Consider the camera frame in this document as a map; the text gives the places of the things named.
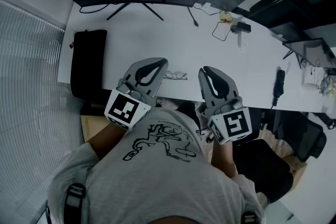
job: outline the cable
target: cable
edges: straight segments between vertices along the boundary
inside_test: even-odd
[[[214,140],[214,136],[213,137],[208,137],[207,139],[206,139],[206,142],[208,143],[208,144],[210,144],[213,140]]]
[[[227,36],[228,36],[229,33],[231,32],[232,27],[230,27],[230,30],[229,30],[229,32],[227,32],[227,34],[226,34],[226,36],[225,36],[224,39],[220,39],[220,38],[216,37],[216,36],[214,35],[214,32],[216,31],[216,29],[217,29],[217,27],[218,27],[219,24],[229,23],[229,22],[232,22],[232,20],[230,20],[230,21],[228,21],[228,22],[218,22],[217,25],[216,25],[216,28],[212,31],[212,36],[215,37],[215,38],[217,38],[217,39],[219,39],[220,41],[225,41],[226,38],[227,38]]]
[[[187,7],[187,8],[188,8],[188,10],[189,10],[189,13],[190,13],[192,19],[194,20],[194,25],[195,25],[196,27],[198,27],[198,23],[196,22],[196,20],[195,20],[193,14],[191,13],[190,8],[189,8],[189,7]]]
[[[196,133],[201,133],[202,134],[202,131],[205,131],[206,129],[208,129],[208,127],[203,128],[203,129],[198,129],[198,130],[196,130]]]
[[[46,202],[46,210],[45,210],[45,213],[46,213],[47,223],[48,223],[48,224],[51,224],[50,209],[49,209],[49,206],[48,206],[48,201]]]
[[[83,8],[83,7],[81,7],[81,8],[79,9],[79,12],[80,12],[80,13],[83,13],[83,14],[95,13],[95,12],[99,12],[99,11],[105,9],[108,5],[109,5],[109,4],[107,4],[105,7],[101,8],[101,9],[95,10],[95,11],[93,11],[93,12],[82,12],[82,8]]]
[[[206,12],[205,10],[203,10],[203,9],[201,9],[201,8],[196,8],[196,9],[200,9],[200,10],[202,10],[202,11],[204,11],[207,15],[209,15],[209,16],[213,16],[213,15],[216,15],[216,14],[219,14],[219,13],[221,13],[223,10],[221,9],[220,10],[220,12],[216,12],[216,13],[212,13],[212,14],[209,14],[208,12]]]

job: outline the monitor base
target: monitor base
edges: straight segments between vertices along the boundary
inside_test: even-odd
[[[111,19],[115,14],[117,14],[119,11],[123,10],[124,8],[126,8],[128,5],[130,5],[130,2],[123,4],[122,6],[120,6],[110,17],[108,17],[106,20]],[[157,14],[152,8],[150,8],[147,4],[142,3],[142,5],[144,5],[147,9],[149,9],[153,14],[155,14],[160,20],[163,21],[163,18]]]
[[[290,56],[290,55],[293,54],[293,53],[295,53],[293,50],[289,50],[289,51],[287,52],[287,54],[283,57],[283,60],[285,60],[288,56]],[[298,62],[299,62],[299,67],[300,67],[300,69],[302,69],[302,67],[301,67],[301,63],[303,62],[303,58],[302,58],[301,61],[300,61],[299,56],[298,56],[297,54],[295,54],[295,56],[296,56],[296,59],[297,59]]]

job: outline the black chair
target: black chair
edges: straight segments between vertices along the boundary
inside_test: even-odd
[[[277,112],[272,132],[291,146],[301,162],[310,156],[318,158],[327,142],[322,126],[296,111]]]
[[[290,166],[262,139],[234,147],[233,158],[239,174],[252,180],[256,192],[269,203],[279,200],[293,186]]]
[[[107,31],[77,32],[71,64],[73,96],[106,105],[111,91],[102,88],[103,58]]]

